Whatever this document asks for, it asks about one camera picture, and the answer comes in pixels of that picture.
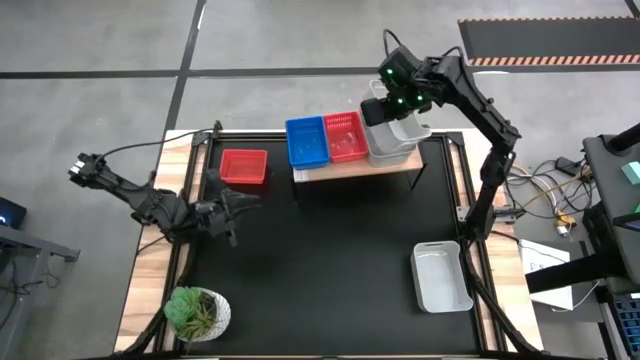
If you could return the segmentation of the black hazard-striped floor mat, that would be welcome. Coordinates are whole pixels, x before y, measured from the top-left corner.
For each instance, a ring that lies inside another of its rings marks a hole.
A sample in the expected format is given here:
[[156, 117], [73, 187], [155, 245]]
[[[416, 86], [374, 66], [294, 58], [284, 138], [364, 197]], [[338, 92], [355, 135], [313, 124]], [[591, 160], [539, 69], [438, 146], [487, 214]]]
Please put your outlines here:
[[462, 19], [458, 26], [476, 67], [640, 65], [634, 17]]

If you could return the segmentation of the black power adapter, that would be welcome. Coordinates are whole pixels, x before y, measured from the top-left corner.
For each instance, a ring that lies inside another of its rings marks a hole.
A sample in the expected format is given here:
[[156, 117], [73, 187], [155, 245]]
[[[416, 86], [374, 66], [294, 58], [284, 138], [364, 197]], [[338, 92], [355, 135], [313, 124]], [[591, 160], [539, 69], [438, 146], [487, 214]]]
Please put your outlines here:
[[554, 167], [557, 171], [562, 172], [568, 176], [579, 175], [582, 169], [580, 161], [574, 162], [566, 157], [558, 157], [555, 160]]

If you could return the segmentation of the black table mat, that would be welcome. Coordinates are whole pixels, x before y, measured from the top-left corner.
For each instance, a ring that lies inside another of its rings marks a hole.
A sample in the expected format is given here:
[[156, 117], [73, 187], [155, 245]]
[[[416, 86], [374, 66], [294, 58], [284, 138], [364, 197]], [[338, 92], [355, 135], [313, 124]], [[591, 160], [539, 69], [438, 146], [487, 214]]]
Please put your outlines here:
[[286, 144], [264, 141], [266, 181], [237, 240], [201, 241], [188, 284], [232, 318], [198, 355], [453, 355], [479, 348], [475, 314], [423, 312], [410, 256], [458, 235], [446, 150], [424, 141], [423, 172], [297, 184]]

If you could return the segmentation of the wooden shelf with black legs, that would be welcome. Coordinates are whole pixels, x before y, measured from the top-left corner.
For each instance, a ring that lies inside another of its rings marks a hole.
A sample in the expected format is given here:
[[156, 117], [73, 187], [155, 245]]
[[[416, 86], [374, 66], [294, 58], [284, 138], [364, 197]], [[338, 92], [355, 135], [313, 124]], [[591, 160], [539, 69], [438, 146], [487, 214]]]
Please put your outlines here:
[[402, 165], [375, 168], [369, 164], [366, 157], [358, 161], [330, 164], [322, 168], [309, 170], [293, 170], [293, 180], [295, 183], [307, 183], [419, 170], [423, 167], [423, 161], [418, 149], [418, 145], [416, 150]]

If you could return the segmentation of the gray metal desk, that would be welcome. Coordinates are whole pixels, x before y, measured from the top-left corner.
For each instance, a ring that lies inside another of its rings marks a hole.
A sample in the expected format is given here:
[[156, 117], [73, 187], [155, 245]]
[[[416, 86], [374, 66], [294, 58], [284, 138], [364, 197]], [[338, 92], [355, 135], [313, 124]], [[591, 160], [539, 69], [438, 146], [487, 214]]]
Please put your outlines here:
[[76, 262], [80, 250], [0, 226], [0, 360], [13, 360], [25, 335], [36, 294], [50, 280], [49, 259]]

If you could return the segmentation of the dark gray equipment cart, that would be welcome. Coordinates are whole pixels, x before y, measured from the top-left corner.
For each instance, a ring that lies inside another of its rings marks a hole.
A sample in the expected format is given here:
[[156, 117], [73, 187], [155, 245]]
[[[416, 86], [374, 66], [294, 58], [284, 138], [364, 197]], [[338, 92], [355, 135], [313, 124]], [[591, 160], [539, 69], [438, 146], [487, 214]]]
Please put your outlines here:
[[613, 276], [640, 286], [640, 176], [634, 184], [623, 168], [640, 164], [640, 122], [617, 134], [582, 141], [600, 201], [587, 213], [597, 250], [612, 258]]

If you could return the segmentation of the white printed sheet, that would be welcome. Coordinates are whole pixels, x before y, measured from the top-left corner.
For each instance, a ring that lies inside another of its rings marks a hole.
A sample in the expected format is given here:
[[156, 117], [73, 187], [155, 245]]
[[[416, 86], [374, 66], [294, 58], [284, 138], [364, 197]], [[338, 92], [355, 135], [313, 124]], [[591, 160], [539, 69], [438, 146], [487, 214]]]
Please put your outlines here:
[[[525, 239], [520, 241], [519, 250], [521, 264], [525, 274], [570, 261], [570, 253], [567, 251]], [[537, 293], [530, 292], [530, 297], [534, 302], [549, 305], [560, 311], [571, 311], [573, 309], [573, 292], [570, 286]]]

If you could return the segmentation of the green succulent in white pot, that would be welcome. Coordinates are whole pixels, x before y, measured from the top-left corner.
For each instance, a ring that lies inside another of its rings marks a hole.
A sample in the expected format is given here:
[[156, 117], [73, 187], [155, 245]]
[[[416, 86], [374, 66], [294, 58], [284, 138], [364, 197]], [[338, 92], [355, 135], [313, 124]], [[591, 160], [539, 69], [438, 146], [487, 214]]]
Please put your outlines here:
[[232, 317], [224, 296], [201, 287], [176, 287], [162, 311], [174, 335], [187, 343], [217, 339]]

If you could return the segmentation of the black screen with blue glow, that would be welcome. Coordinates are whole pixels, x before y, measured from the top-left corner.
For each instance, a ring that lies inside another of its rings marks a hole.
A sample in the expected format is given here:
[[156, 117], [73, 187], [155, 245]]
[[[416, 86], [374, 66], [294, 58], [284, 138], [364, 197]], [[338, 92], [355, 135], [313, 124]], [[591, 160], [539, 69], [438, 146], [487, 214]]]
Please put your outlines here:
[[0, 226], [20, 229], [26, 214], [25, 207], [0, 197]]

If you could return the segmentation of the black flat cart beam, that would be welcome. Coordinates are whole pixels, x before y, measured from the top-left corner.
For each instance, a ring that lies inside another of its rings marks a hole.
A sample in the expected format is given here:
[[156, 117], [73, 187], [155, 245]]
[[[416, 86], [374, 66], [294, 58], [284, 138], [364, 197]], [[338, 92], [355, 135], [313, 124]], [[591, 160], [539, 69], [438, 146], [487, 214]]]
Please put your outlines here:
[[526, 281], [531, 293], [539, 293], [601, 278], [626, 276], [619, 257], [598, 253], [528, 273]]

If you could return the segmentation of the yellow and white connector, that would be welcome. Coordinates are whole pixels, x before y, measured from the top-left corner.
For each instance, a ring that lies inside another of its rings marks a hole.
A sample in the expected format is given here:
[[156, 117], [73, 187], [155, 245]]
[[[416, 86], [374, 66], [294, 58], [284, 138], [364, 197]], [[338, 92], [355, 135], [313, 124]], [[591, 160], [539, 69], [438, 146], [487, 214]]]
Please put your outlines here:
[[576, 226], [576, 220], [564, 212], [557, 212], [555, 217], [555, 227], [560, 236], [567, 236]]

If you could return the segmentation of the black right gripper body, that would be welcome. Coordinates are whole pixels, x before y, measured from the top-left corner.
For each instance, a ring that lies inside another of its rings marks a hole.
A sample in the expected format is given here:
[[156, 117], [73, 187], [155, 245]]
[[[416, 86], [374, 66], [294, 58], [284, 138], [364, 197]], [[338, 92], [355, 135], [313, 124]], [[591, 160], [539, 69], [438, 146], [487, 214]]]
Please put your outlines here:
[[415, 86], [394, 87], [384, 99], [386, 119], [402, 120], [414, 112], [424, 113], [432, 108], [432, 99]]

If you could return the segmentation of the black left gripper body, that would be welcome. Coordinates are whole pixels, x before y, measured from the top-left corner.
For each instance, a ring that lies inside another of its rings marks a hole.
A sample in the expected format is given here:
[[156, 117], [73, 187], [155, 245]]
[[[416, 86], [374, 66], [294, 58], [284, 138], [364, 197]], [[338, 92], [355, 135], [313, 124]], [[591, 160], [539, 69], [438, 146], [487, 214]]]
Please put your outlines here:
[[208, 233], [212, 238], [224, 235], [231, 247], [238, 246], [230, 194], [221, 194], [213, 201], [196, 202], [193, 204], [193, 211], [198, 220], [199, 230]]

